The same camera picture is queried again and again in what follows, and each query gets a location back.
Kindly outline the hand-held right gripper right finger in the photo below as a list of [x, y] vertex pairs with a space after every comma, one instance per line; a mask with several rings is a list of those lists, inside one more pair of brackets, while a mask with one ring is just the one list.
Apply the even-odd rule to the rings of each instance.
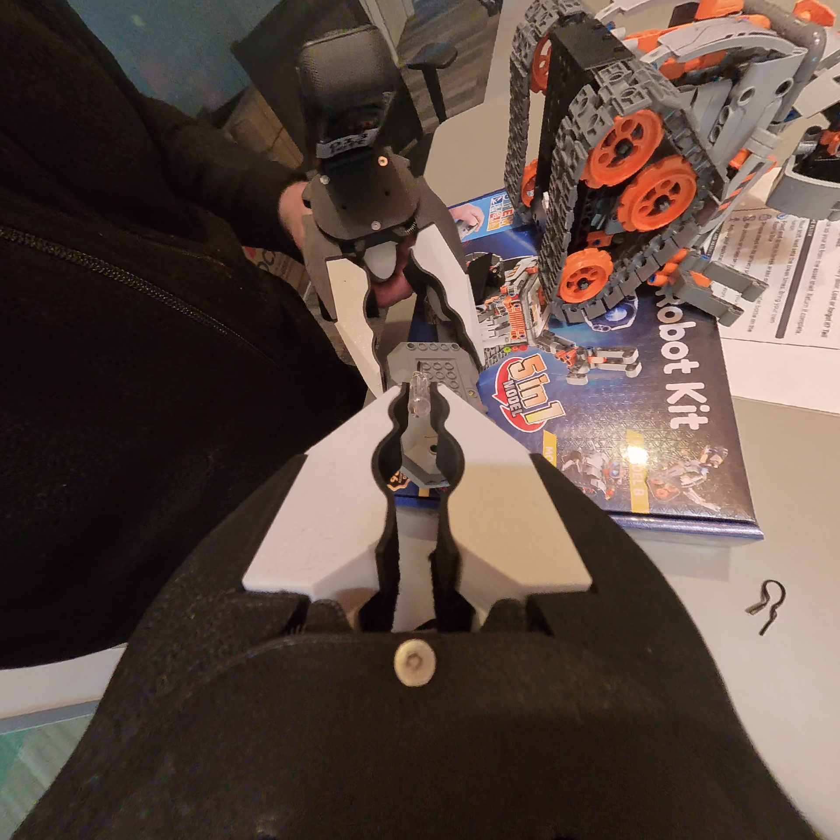
[[539, 473], [534, 456], [446, 386], [430, 386], [440, 504], [432, 563], [439, 627], [483, 622], [497, 602], [586, 592], [592, 577]]

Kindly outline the blue robot kit box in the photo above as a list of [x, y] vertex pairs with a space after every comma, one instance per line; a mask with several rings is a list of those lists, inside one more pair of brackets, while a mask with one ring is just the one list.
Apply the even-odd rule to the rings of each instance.
[[539, 232], [504, 191], [449, 212], [468, 267], [486, 270], [486, 367], [466, 399], [625, 529], [761, 540], [717, 322], [642, 286], [565, 324], [543, 295]]

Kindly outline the black office chair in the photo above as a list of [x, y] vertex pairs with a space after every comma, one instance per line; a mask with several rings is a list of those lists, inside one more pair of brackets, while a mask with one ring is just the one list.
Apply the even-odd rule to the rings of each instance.
[[[370, 23], [361, 2], [279, 2], [248, 36], [232, 45], [238, 63], [303, 154], [304, 164], [310, 160], [296, 71], [301, 48], [333, 31]], [[411, 172], [423, 175], [434, 131], [423, 130], [404, 80], [399, 82], [383, 133], [385, 143], [409, 160]]]

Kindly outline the black orange tracked toy robot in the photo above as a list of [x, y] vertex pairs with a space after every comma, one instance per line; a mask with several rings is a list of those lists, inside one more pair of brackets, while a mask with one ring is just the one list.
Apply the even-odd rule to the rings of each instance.
[[820, 2], [533, 2], [512, 40], [505, 186], [541, 229], [544, 301], [604, 315], [643, 284], [731, 325], [713, 284], [767, 287], [701, 247], [766, 203], [838, 221], [838, 20]]

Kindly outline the person's left forearm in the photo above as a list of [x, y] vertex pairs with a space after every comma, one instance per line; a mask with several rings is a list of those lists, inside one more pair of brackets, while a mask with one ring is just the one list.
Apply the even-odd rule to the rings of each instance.
[[222, 218], [242, 245], [302, 262], [306, 178], [268, 160], [173, 106], [140, 95], [143, 120], [158, 144], [176, 195]]

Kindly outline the cardboard moving box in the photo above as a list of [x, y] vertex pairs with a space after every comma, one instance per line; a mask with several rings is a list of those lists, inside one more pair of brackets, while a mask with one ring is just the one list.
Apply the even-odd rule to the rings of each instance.
[[258, 268], [284, 280], [305, 298], [310, 279], [303, 264], [275, 250], [254, 247], [243, 247], [243, 250], [246, 258]]

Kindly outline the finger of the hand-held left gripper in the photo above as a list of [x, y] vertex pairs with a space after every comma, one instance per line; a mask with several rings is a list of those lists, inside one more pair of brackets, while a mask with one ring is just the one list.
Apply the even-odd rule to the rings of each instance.
[[385, 391], [382, 365], [375, 354], [375, 335], [366, 315], [371, 290], [368, 273], [345, 257], [326, 262], [339, 336], [374, 397]]
[[486, 357], [473, 290], [460, 258], [436, 225], [428, 225], [417, 233], [408, 258], [408, 279], [425, 294], [434, 311], [438, 340], [458, 344], [470, 357], [463, 397], [484, 413], [477, 381]]

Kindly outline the person's left hand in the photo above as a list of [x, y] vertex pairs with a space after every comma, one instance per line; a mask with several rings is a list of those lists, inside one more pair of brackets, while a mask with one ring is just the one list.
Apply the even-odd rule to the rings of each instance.
[[[287, 185], [279, 194], [277, 203], [277, 215], [280, 227], [284, 233], [294, 242], [300, 256], [303, 256], [305, 246], [305, 230], [303, 220], [311, 214], [302, 199], [306, 183], [302, 181], [292, 182]], [[373, 293], [377, 306], [389, 308], [390, 306], [408, 299], [413, 294], [413, 288], [404, 274], [411, 247], [415, 245], [414, 235], [406, 237], [396, 248], [395, 269], [387, 280], [374, 283]]]

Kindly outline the printed notice sheet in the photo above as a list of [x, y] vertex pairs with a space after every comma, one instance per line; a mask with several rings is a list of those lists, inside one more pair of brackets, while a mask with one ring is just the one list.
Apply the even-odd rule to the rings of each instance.
[[839, 223], [764, 205], [762, 177], [720, 228], [712, 258], [767, 288], [720, 328], [731, 393], [839, 413]]

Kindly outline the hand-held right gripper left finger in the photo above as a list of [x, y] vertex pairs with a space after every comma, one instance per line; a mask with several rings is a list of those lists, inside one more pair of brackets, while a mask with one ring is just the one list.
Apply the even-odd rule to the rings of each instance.
[[395, 385], [312, 446], [243, 577], [249, 592], [337, 602], [352, 623], [392, 627], [396, 507], [407, 386]]

